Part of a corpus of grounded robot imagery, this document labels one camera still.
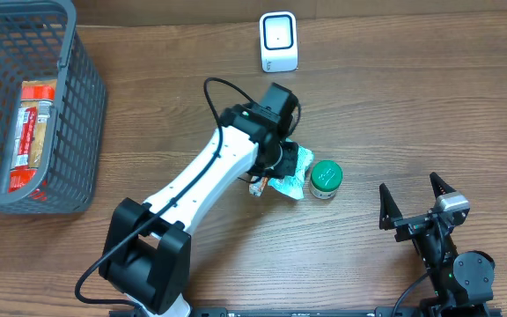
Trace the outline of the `orange tissue pack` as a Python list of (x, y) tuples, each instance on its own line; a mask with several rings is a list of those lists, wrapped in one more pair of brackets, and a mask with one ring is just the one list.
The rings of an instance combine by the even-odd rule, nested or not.
[(267, 186), (267, 179), (265, 177), (259, 178), (257, 181), (252, 181), (248, 186), (249, 193), (254, 196), (261, 196), (263, 189)]

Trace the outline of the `green lidded jar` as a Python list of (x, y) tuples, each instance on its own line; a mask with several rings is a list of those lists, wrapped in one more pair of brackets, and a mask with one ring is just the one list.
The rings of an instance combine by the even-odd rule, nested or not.
[(341, 186), (342, 179), (342, 169), (336, 162), (322, 160), (311, 171), (309, 189), (319, 199), (331, 199)]

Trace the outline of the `grey plastic mesh basket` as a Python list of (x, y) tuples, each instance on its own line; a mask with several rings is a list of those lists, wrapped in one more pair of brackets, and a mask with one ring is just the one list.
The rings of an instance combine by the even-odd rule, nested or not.
[[(10, 191), (25, 81), (56, 81), (40, 167)], [(107, 107), (106, 85), (77, 34), (70, 1), (0, 1), (0, 212), (83, 212), (91, 204)]]

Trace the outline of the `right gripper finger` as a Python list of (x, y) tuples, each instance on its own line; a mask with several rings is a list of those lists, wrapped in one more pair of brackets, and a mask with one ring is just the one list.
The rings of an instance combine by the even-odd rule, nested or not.
[(430, 183), (433, 189), (433, 193), (436, 199), (441, 195), (454, 193), (455, 189), (448, 185), (437, 173), (432, 172), (430, 174)]
[(396, 227), (395, 222), (401, 221), (403, 216), (385, 183), (379, 186), (379, 194), (379, 228), (381, 230), (392, 230)]

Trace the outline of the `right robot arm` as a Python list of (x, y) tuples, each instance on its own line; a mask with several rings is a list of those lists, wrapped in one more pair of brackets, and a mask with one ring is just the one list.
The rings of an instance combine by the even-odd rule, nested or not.
[[(430, 174), (434, 205), (423, 215), (404, 218), (386, 184), (379, 186), (379, 228), (395, 230), (398, 242), (410, 240), (422, 258), (425, 274), (412, 283), (397, 299), (390, 316), (500, 316), (490, 308), (494, 298), (495, 260), (482, 251), (459, 253), (452, 241), (454, 228), (464, 224), (470, 202), (448, 185), (437, 173)], [(423, 280), (432, 283), (435, 296), (420, 301), (417, 307), (402, 305), (408, 294)]]

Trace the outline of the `teal wet wipes pack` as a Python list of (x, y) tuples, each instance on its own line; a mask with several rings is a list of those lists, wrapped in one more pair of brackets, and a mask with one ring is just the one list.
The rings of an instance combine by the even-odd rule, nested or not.
[(313, 161), (313, 152), (299, 145), (298, 162), (295, 173), (292, 176), (285, 176), (282, 180), (270, 179), (268, 185), (289, 198), (295, 200), (303, 199), (303, 187), (305, 185), (306, 175)]

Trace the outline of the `red snack packet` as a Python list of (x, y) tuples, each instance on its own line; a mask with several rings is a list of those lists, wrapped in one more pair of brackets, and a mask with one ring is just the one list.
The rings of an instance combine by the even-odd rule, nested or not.
[(21, 86), (14, 133), (9, 192), (24, 187), (41, 165), (56, 81), (26, 81)]

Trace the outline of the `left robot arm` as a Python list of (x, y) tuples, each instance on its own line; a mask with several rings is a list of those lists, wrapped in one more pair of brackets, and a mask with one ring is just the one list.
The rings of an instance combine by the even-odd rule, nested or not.
[(225, 109), (200, 154), (143, 203), (124, 199), (108, 228), (99, 275), (126, 295), (127, 316), (188, 316), (182, 297), (190, 272), (193, 232), (243, 173), (253, 181), (295, 174), (298, 98), (272, 84), (261, 101)]

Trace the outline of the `white barcode scanner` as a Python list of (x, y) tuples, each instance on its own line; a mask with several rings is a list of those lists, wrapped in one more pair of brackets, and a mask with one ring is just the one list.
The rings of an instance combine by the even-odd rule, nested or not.
[(298, 68), (297, 21), (292, 12), (263, 14), (259, 20), (259, 33), (264, 72), (288, 72)]

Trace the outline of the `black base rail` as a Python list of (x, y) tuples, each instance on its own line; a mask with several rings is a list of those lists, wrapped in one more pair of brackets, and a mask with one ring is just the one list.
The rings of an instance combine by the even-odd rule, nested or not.
[[(285, 311), (285, 310), (227, 310), (223, 307), (203, 307), (191, 310), (191, 317), (418, 317), (427, 316), (417, 307), (404, 306), (398, 309), (393, 315), (393, 307), (379, 306), (374, 310), (324, 310), (324, 311)], [(109, 317), (137, 317), (144, 316), (144, 313), (136, 310), (109, 311)], [(483, 312), (481, 308), (464, 308), (445, 310), (441, 316), (502, 316), (500, 309), (491, 309), (489, 313)]]

